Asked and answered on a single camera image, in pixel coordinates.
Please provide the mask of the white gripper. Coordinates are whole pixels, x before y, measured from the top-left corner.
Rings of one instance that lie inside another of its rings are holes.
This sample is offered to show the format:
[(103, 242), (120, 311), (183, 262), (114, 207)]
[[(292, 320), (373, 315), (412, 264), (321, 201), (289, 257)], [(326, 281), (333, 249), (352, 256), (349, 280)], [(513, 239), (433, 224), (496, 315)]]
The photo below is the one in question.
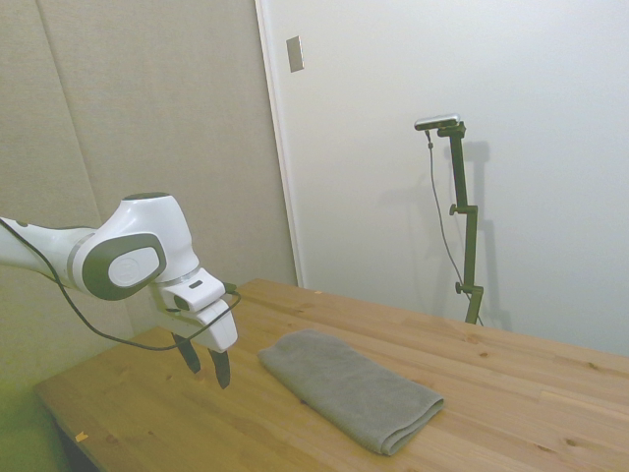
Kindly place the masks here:
[(229, 353), (238, 339), (237, 329), (228, 304), (218, 299), (199, 312), (156, 313), (159, 326), (172, 332), (173, 341), (193, 374), (201, 369), (200, 359), (188, 337), (208, 349), (218, 384), (226, 389), (231, 382)]

